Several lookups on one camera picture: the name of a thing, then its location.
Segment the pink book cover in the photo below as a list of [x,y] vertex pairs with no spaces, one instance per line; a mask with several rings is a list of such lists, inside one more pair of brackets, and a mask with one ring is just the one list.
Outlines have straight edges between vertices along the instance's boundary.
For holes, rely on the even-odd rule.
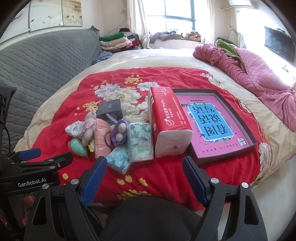
[[250,146],[236,122],[212,95],[177,95],[193,130],[198,158],[224,155]]

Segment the gray quilted headboard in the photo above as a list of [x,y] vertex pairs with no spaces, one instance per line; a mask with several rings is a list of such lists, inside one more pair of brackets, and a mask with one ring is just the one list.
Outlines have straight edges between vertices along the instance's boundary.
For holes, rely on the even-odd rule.
[[[49,32],[0,50],[0,83],[17,87],[6,122],[12,150],[42,103],[102,51],[97,32],[93,27]],[[8,152],[5,131],[2,152]]]

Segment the red tissue package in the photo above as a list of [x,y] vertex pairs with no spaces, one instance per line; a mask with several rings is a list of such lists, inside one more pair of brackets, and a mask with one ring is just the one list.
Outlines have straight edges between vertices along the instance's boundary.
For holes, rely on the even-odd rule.
[[155,156],[184,153],[193,131],[173,90],[169,87],[151,87],[148,110]]

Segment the black flat screen tv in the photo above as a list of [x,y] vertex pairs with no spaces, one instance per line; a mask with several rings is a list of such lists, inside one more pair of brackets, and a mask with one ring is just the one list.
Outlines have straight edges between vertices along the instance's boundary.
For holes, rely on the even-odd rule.
[[265,47],[275,52],[277,55],[294,61],[295,45],[292,38],[279,29],[265,27]]

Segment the curtain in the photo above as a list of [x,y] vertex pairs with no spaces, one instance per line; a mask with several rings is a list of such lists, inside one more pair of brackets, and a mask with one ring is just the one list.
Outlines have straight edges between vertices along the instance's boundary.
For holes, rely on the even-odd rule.
[[143,48],[148,48],[149,31],[146,24],[143,0],[127,0],[128,26],[139,36]]
[[195,0],[196,29],[201,33],[202,42],[215,45],[215,13],[213,0]]

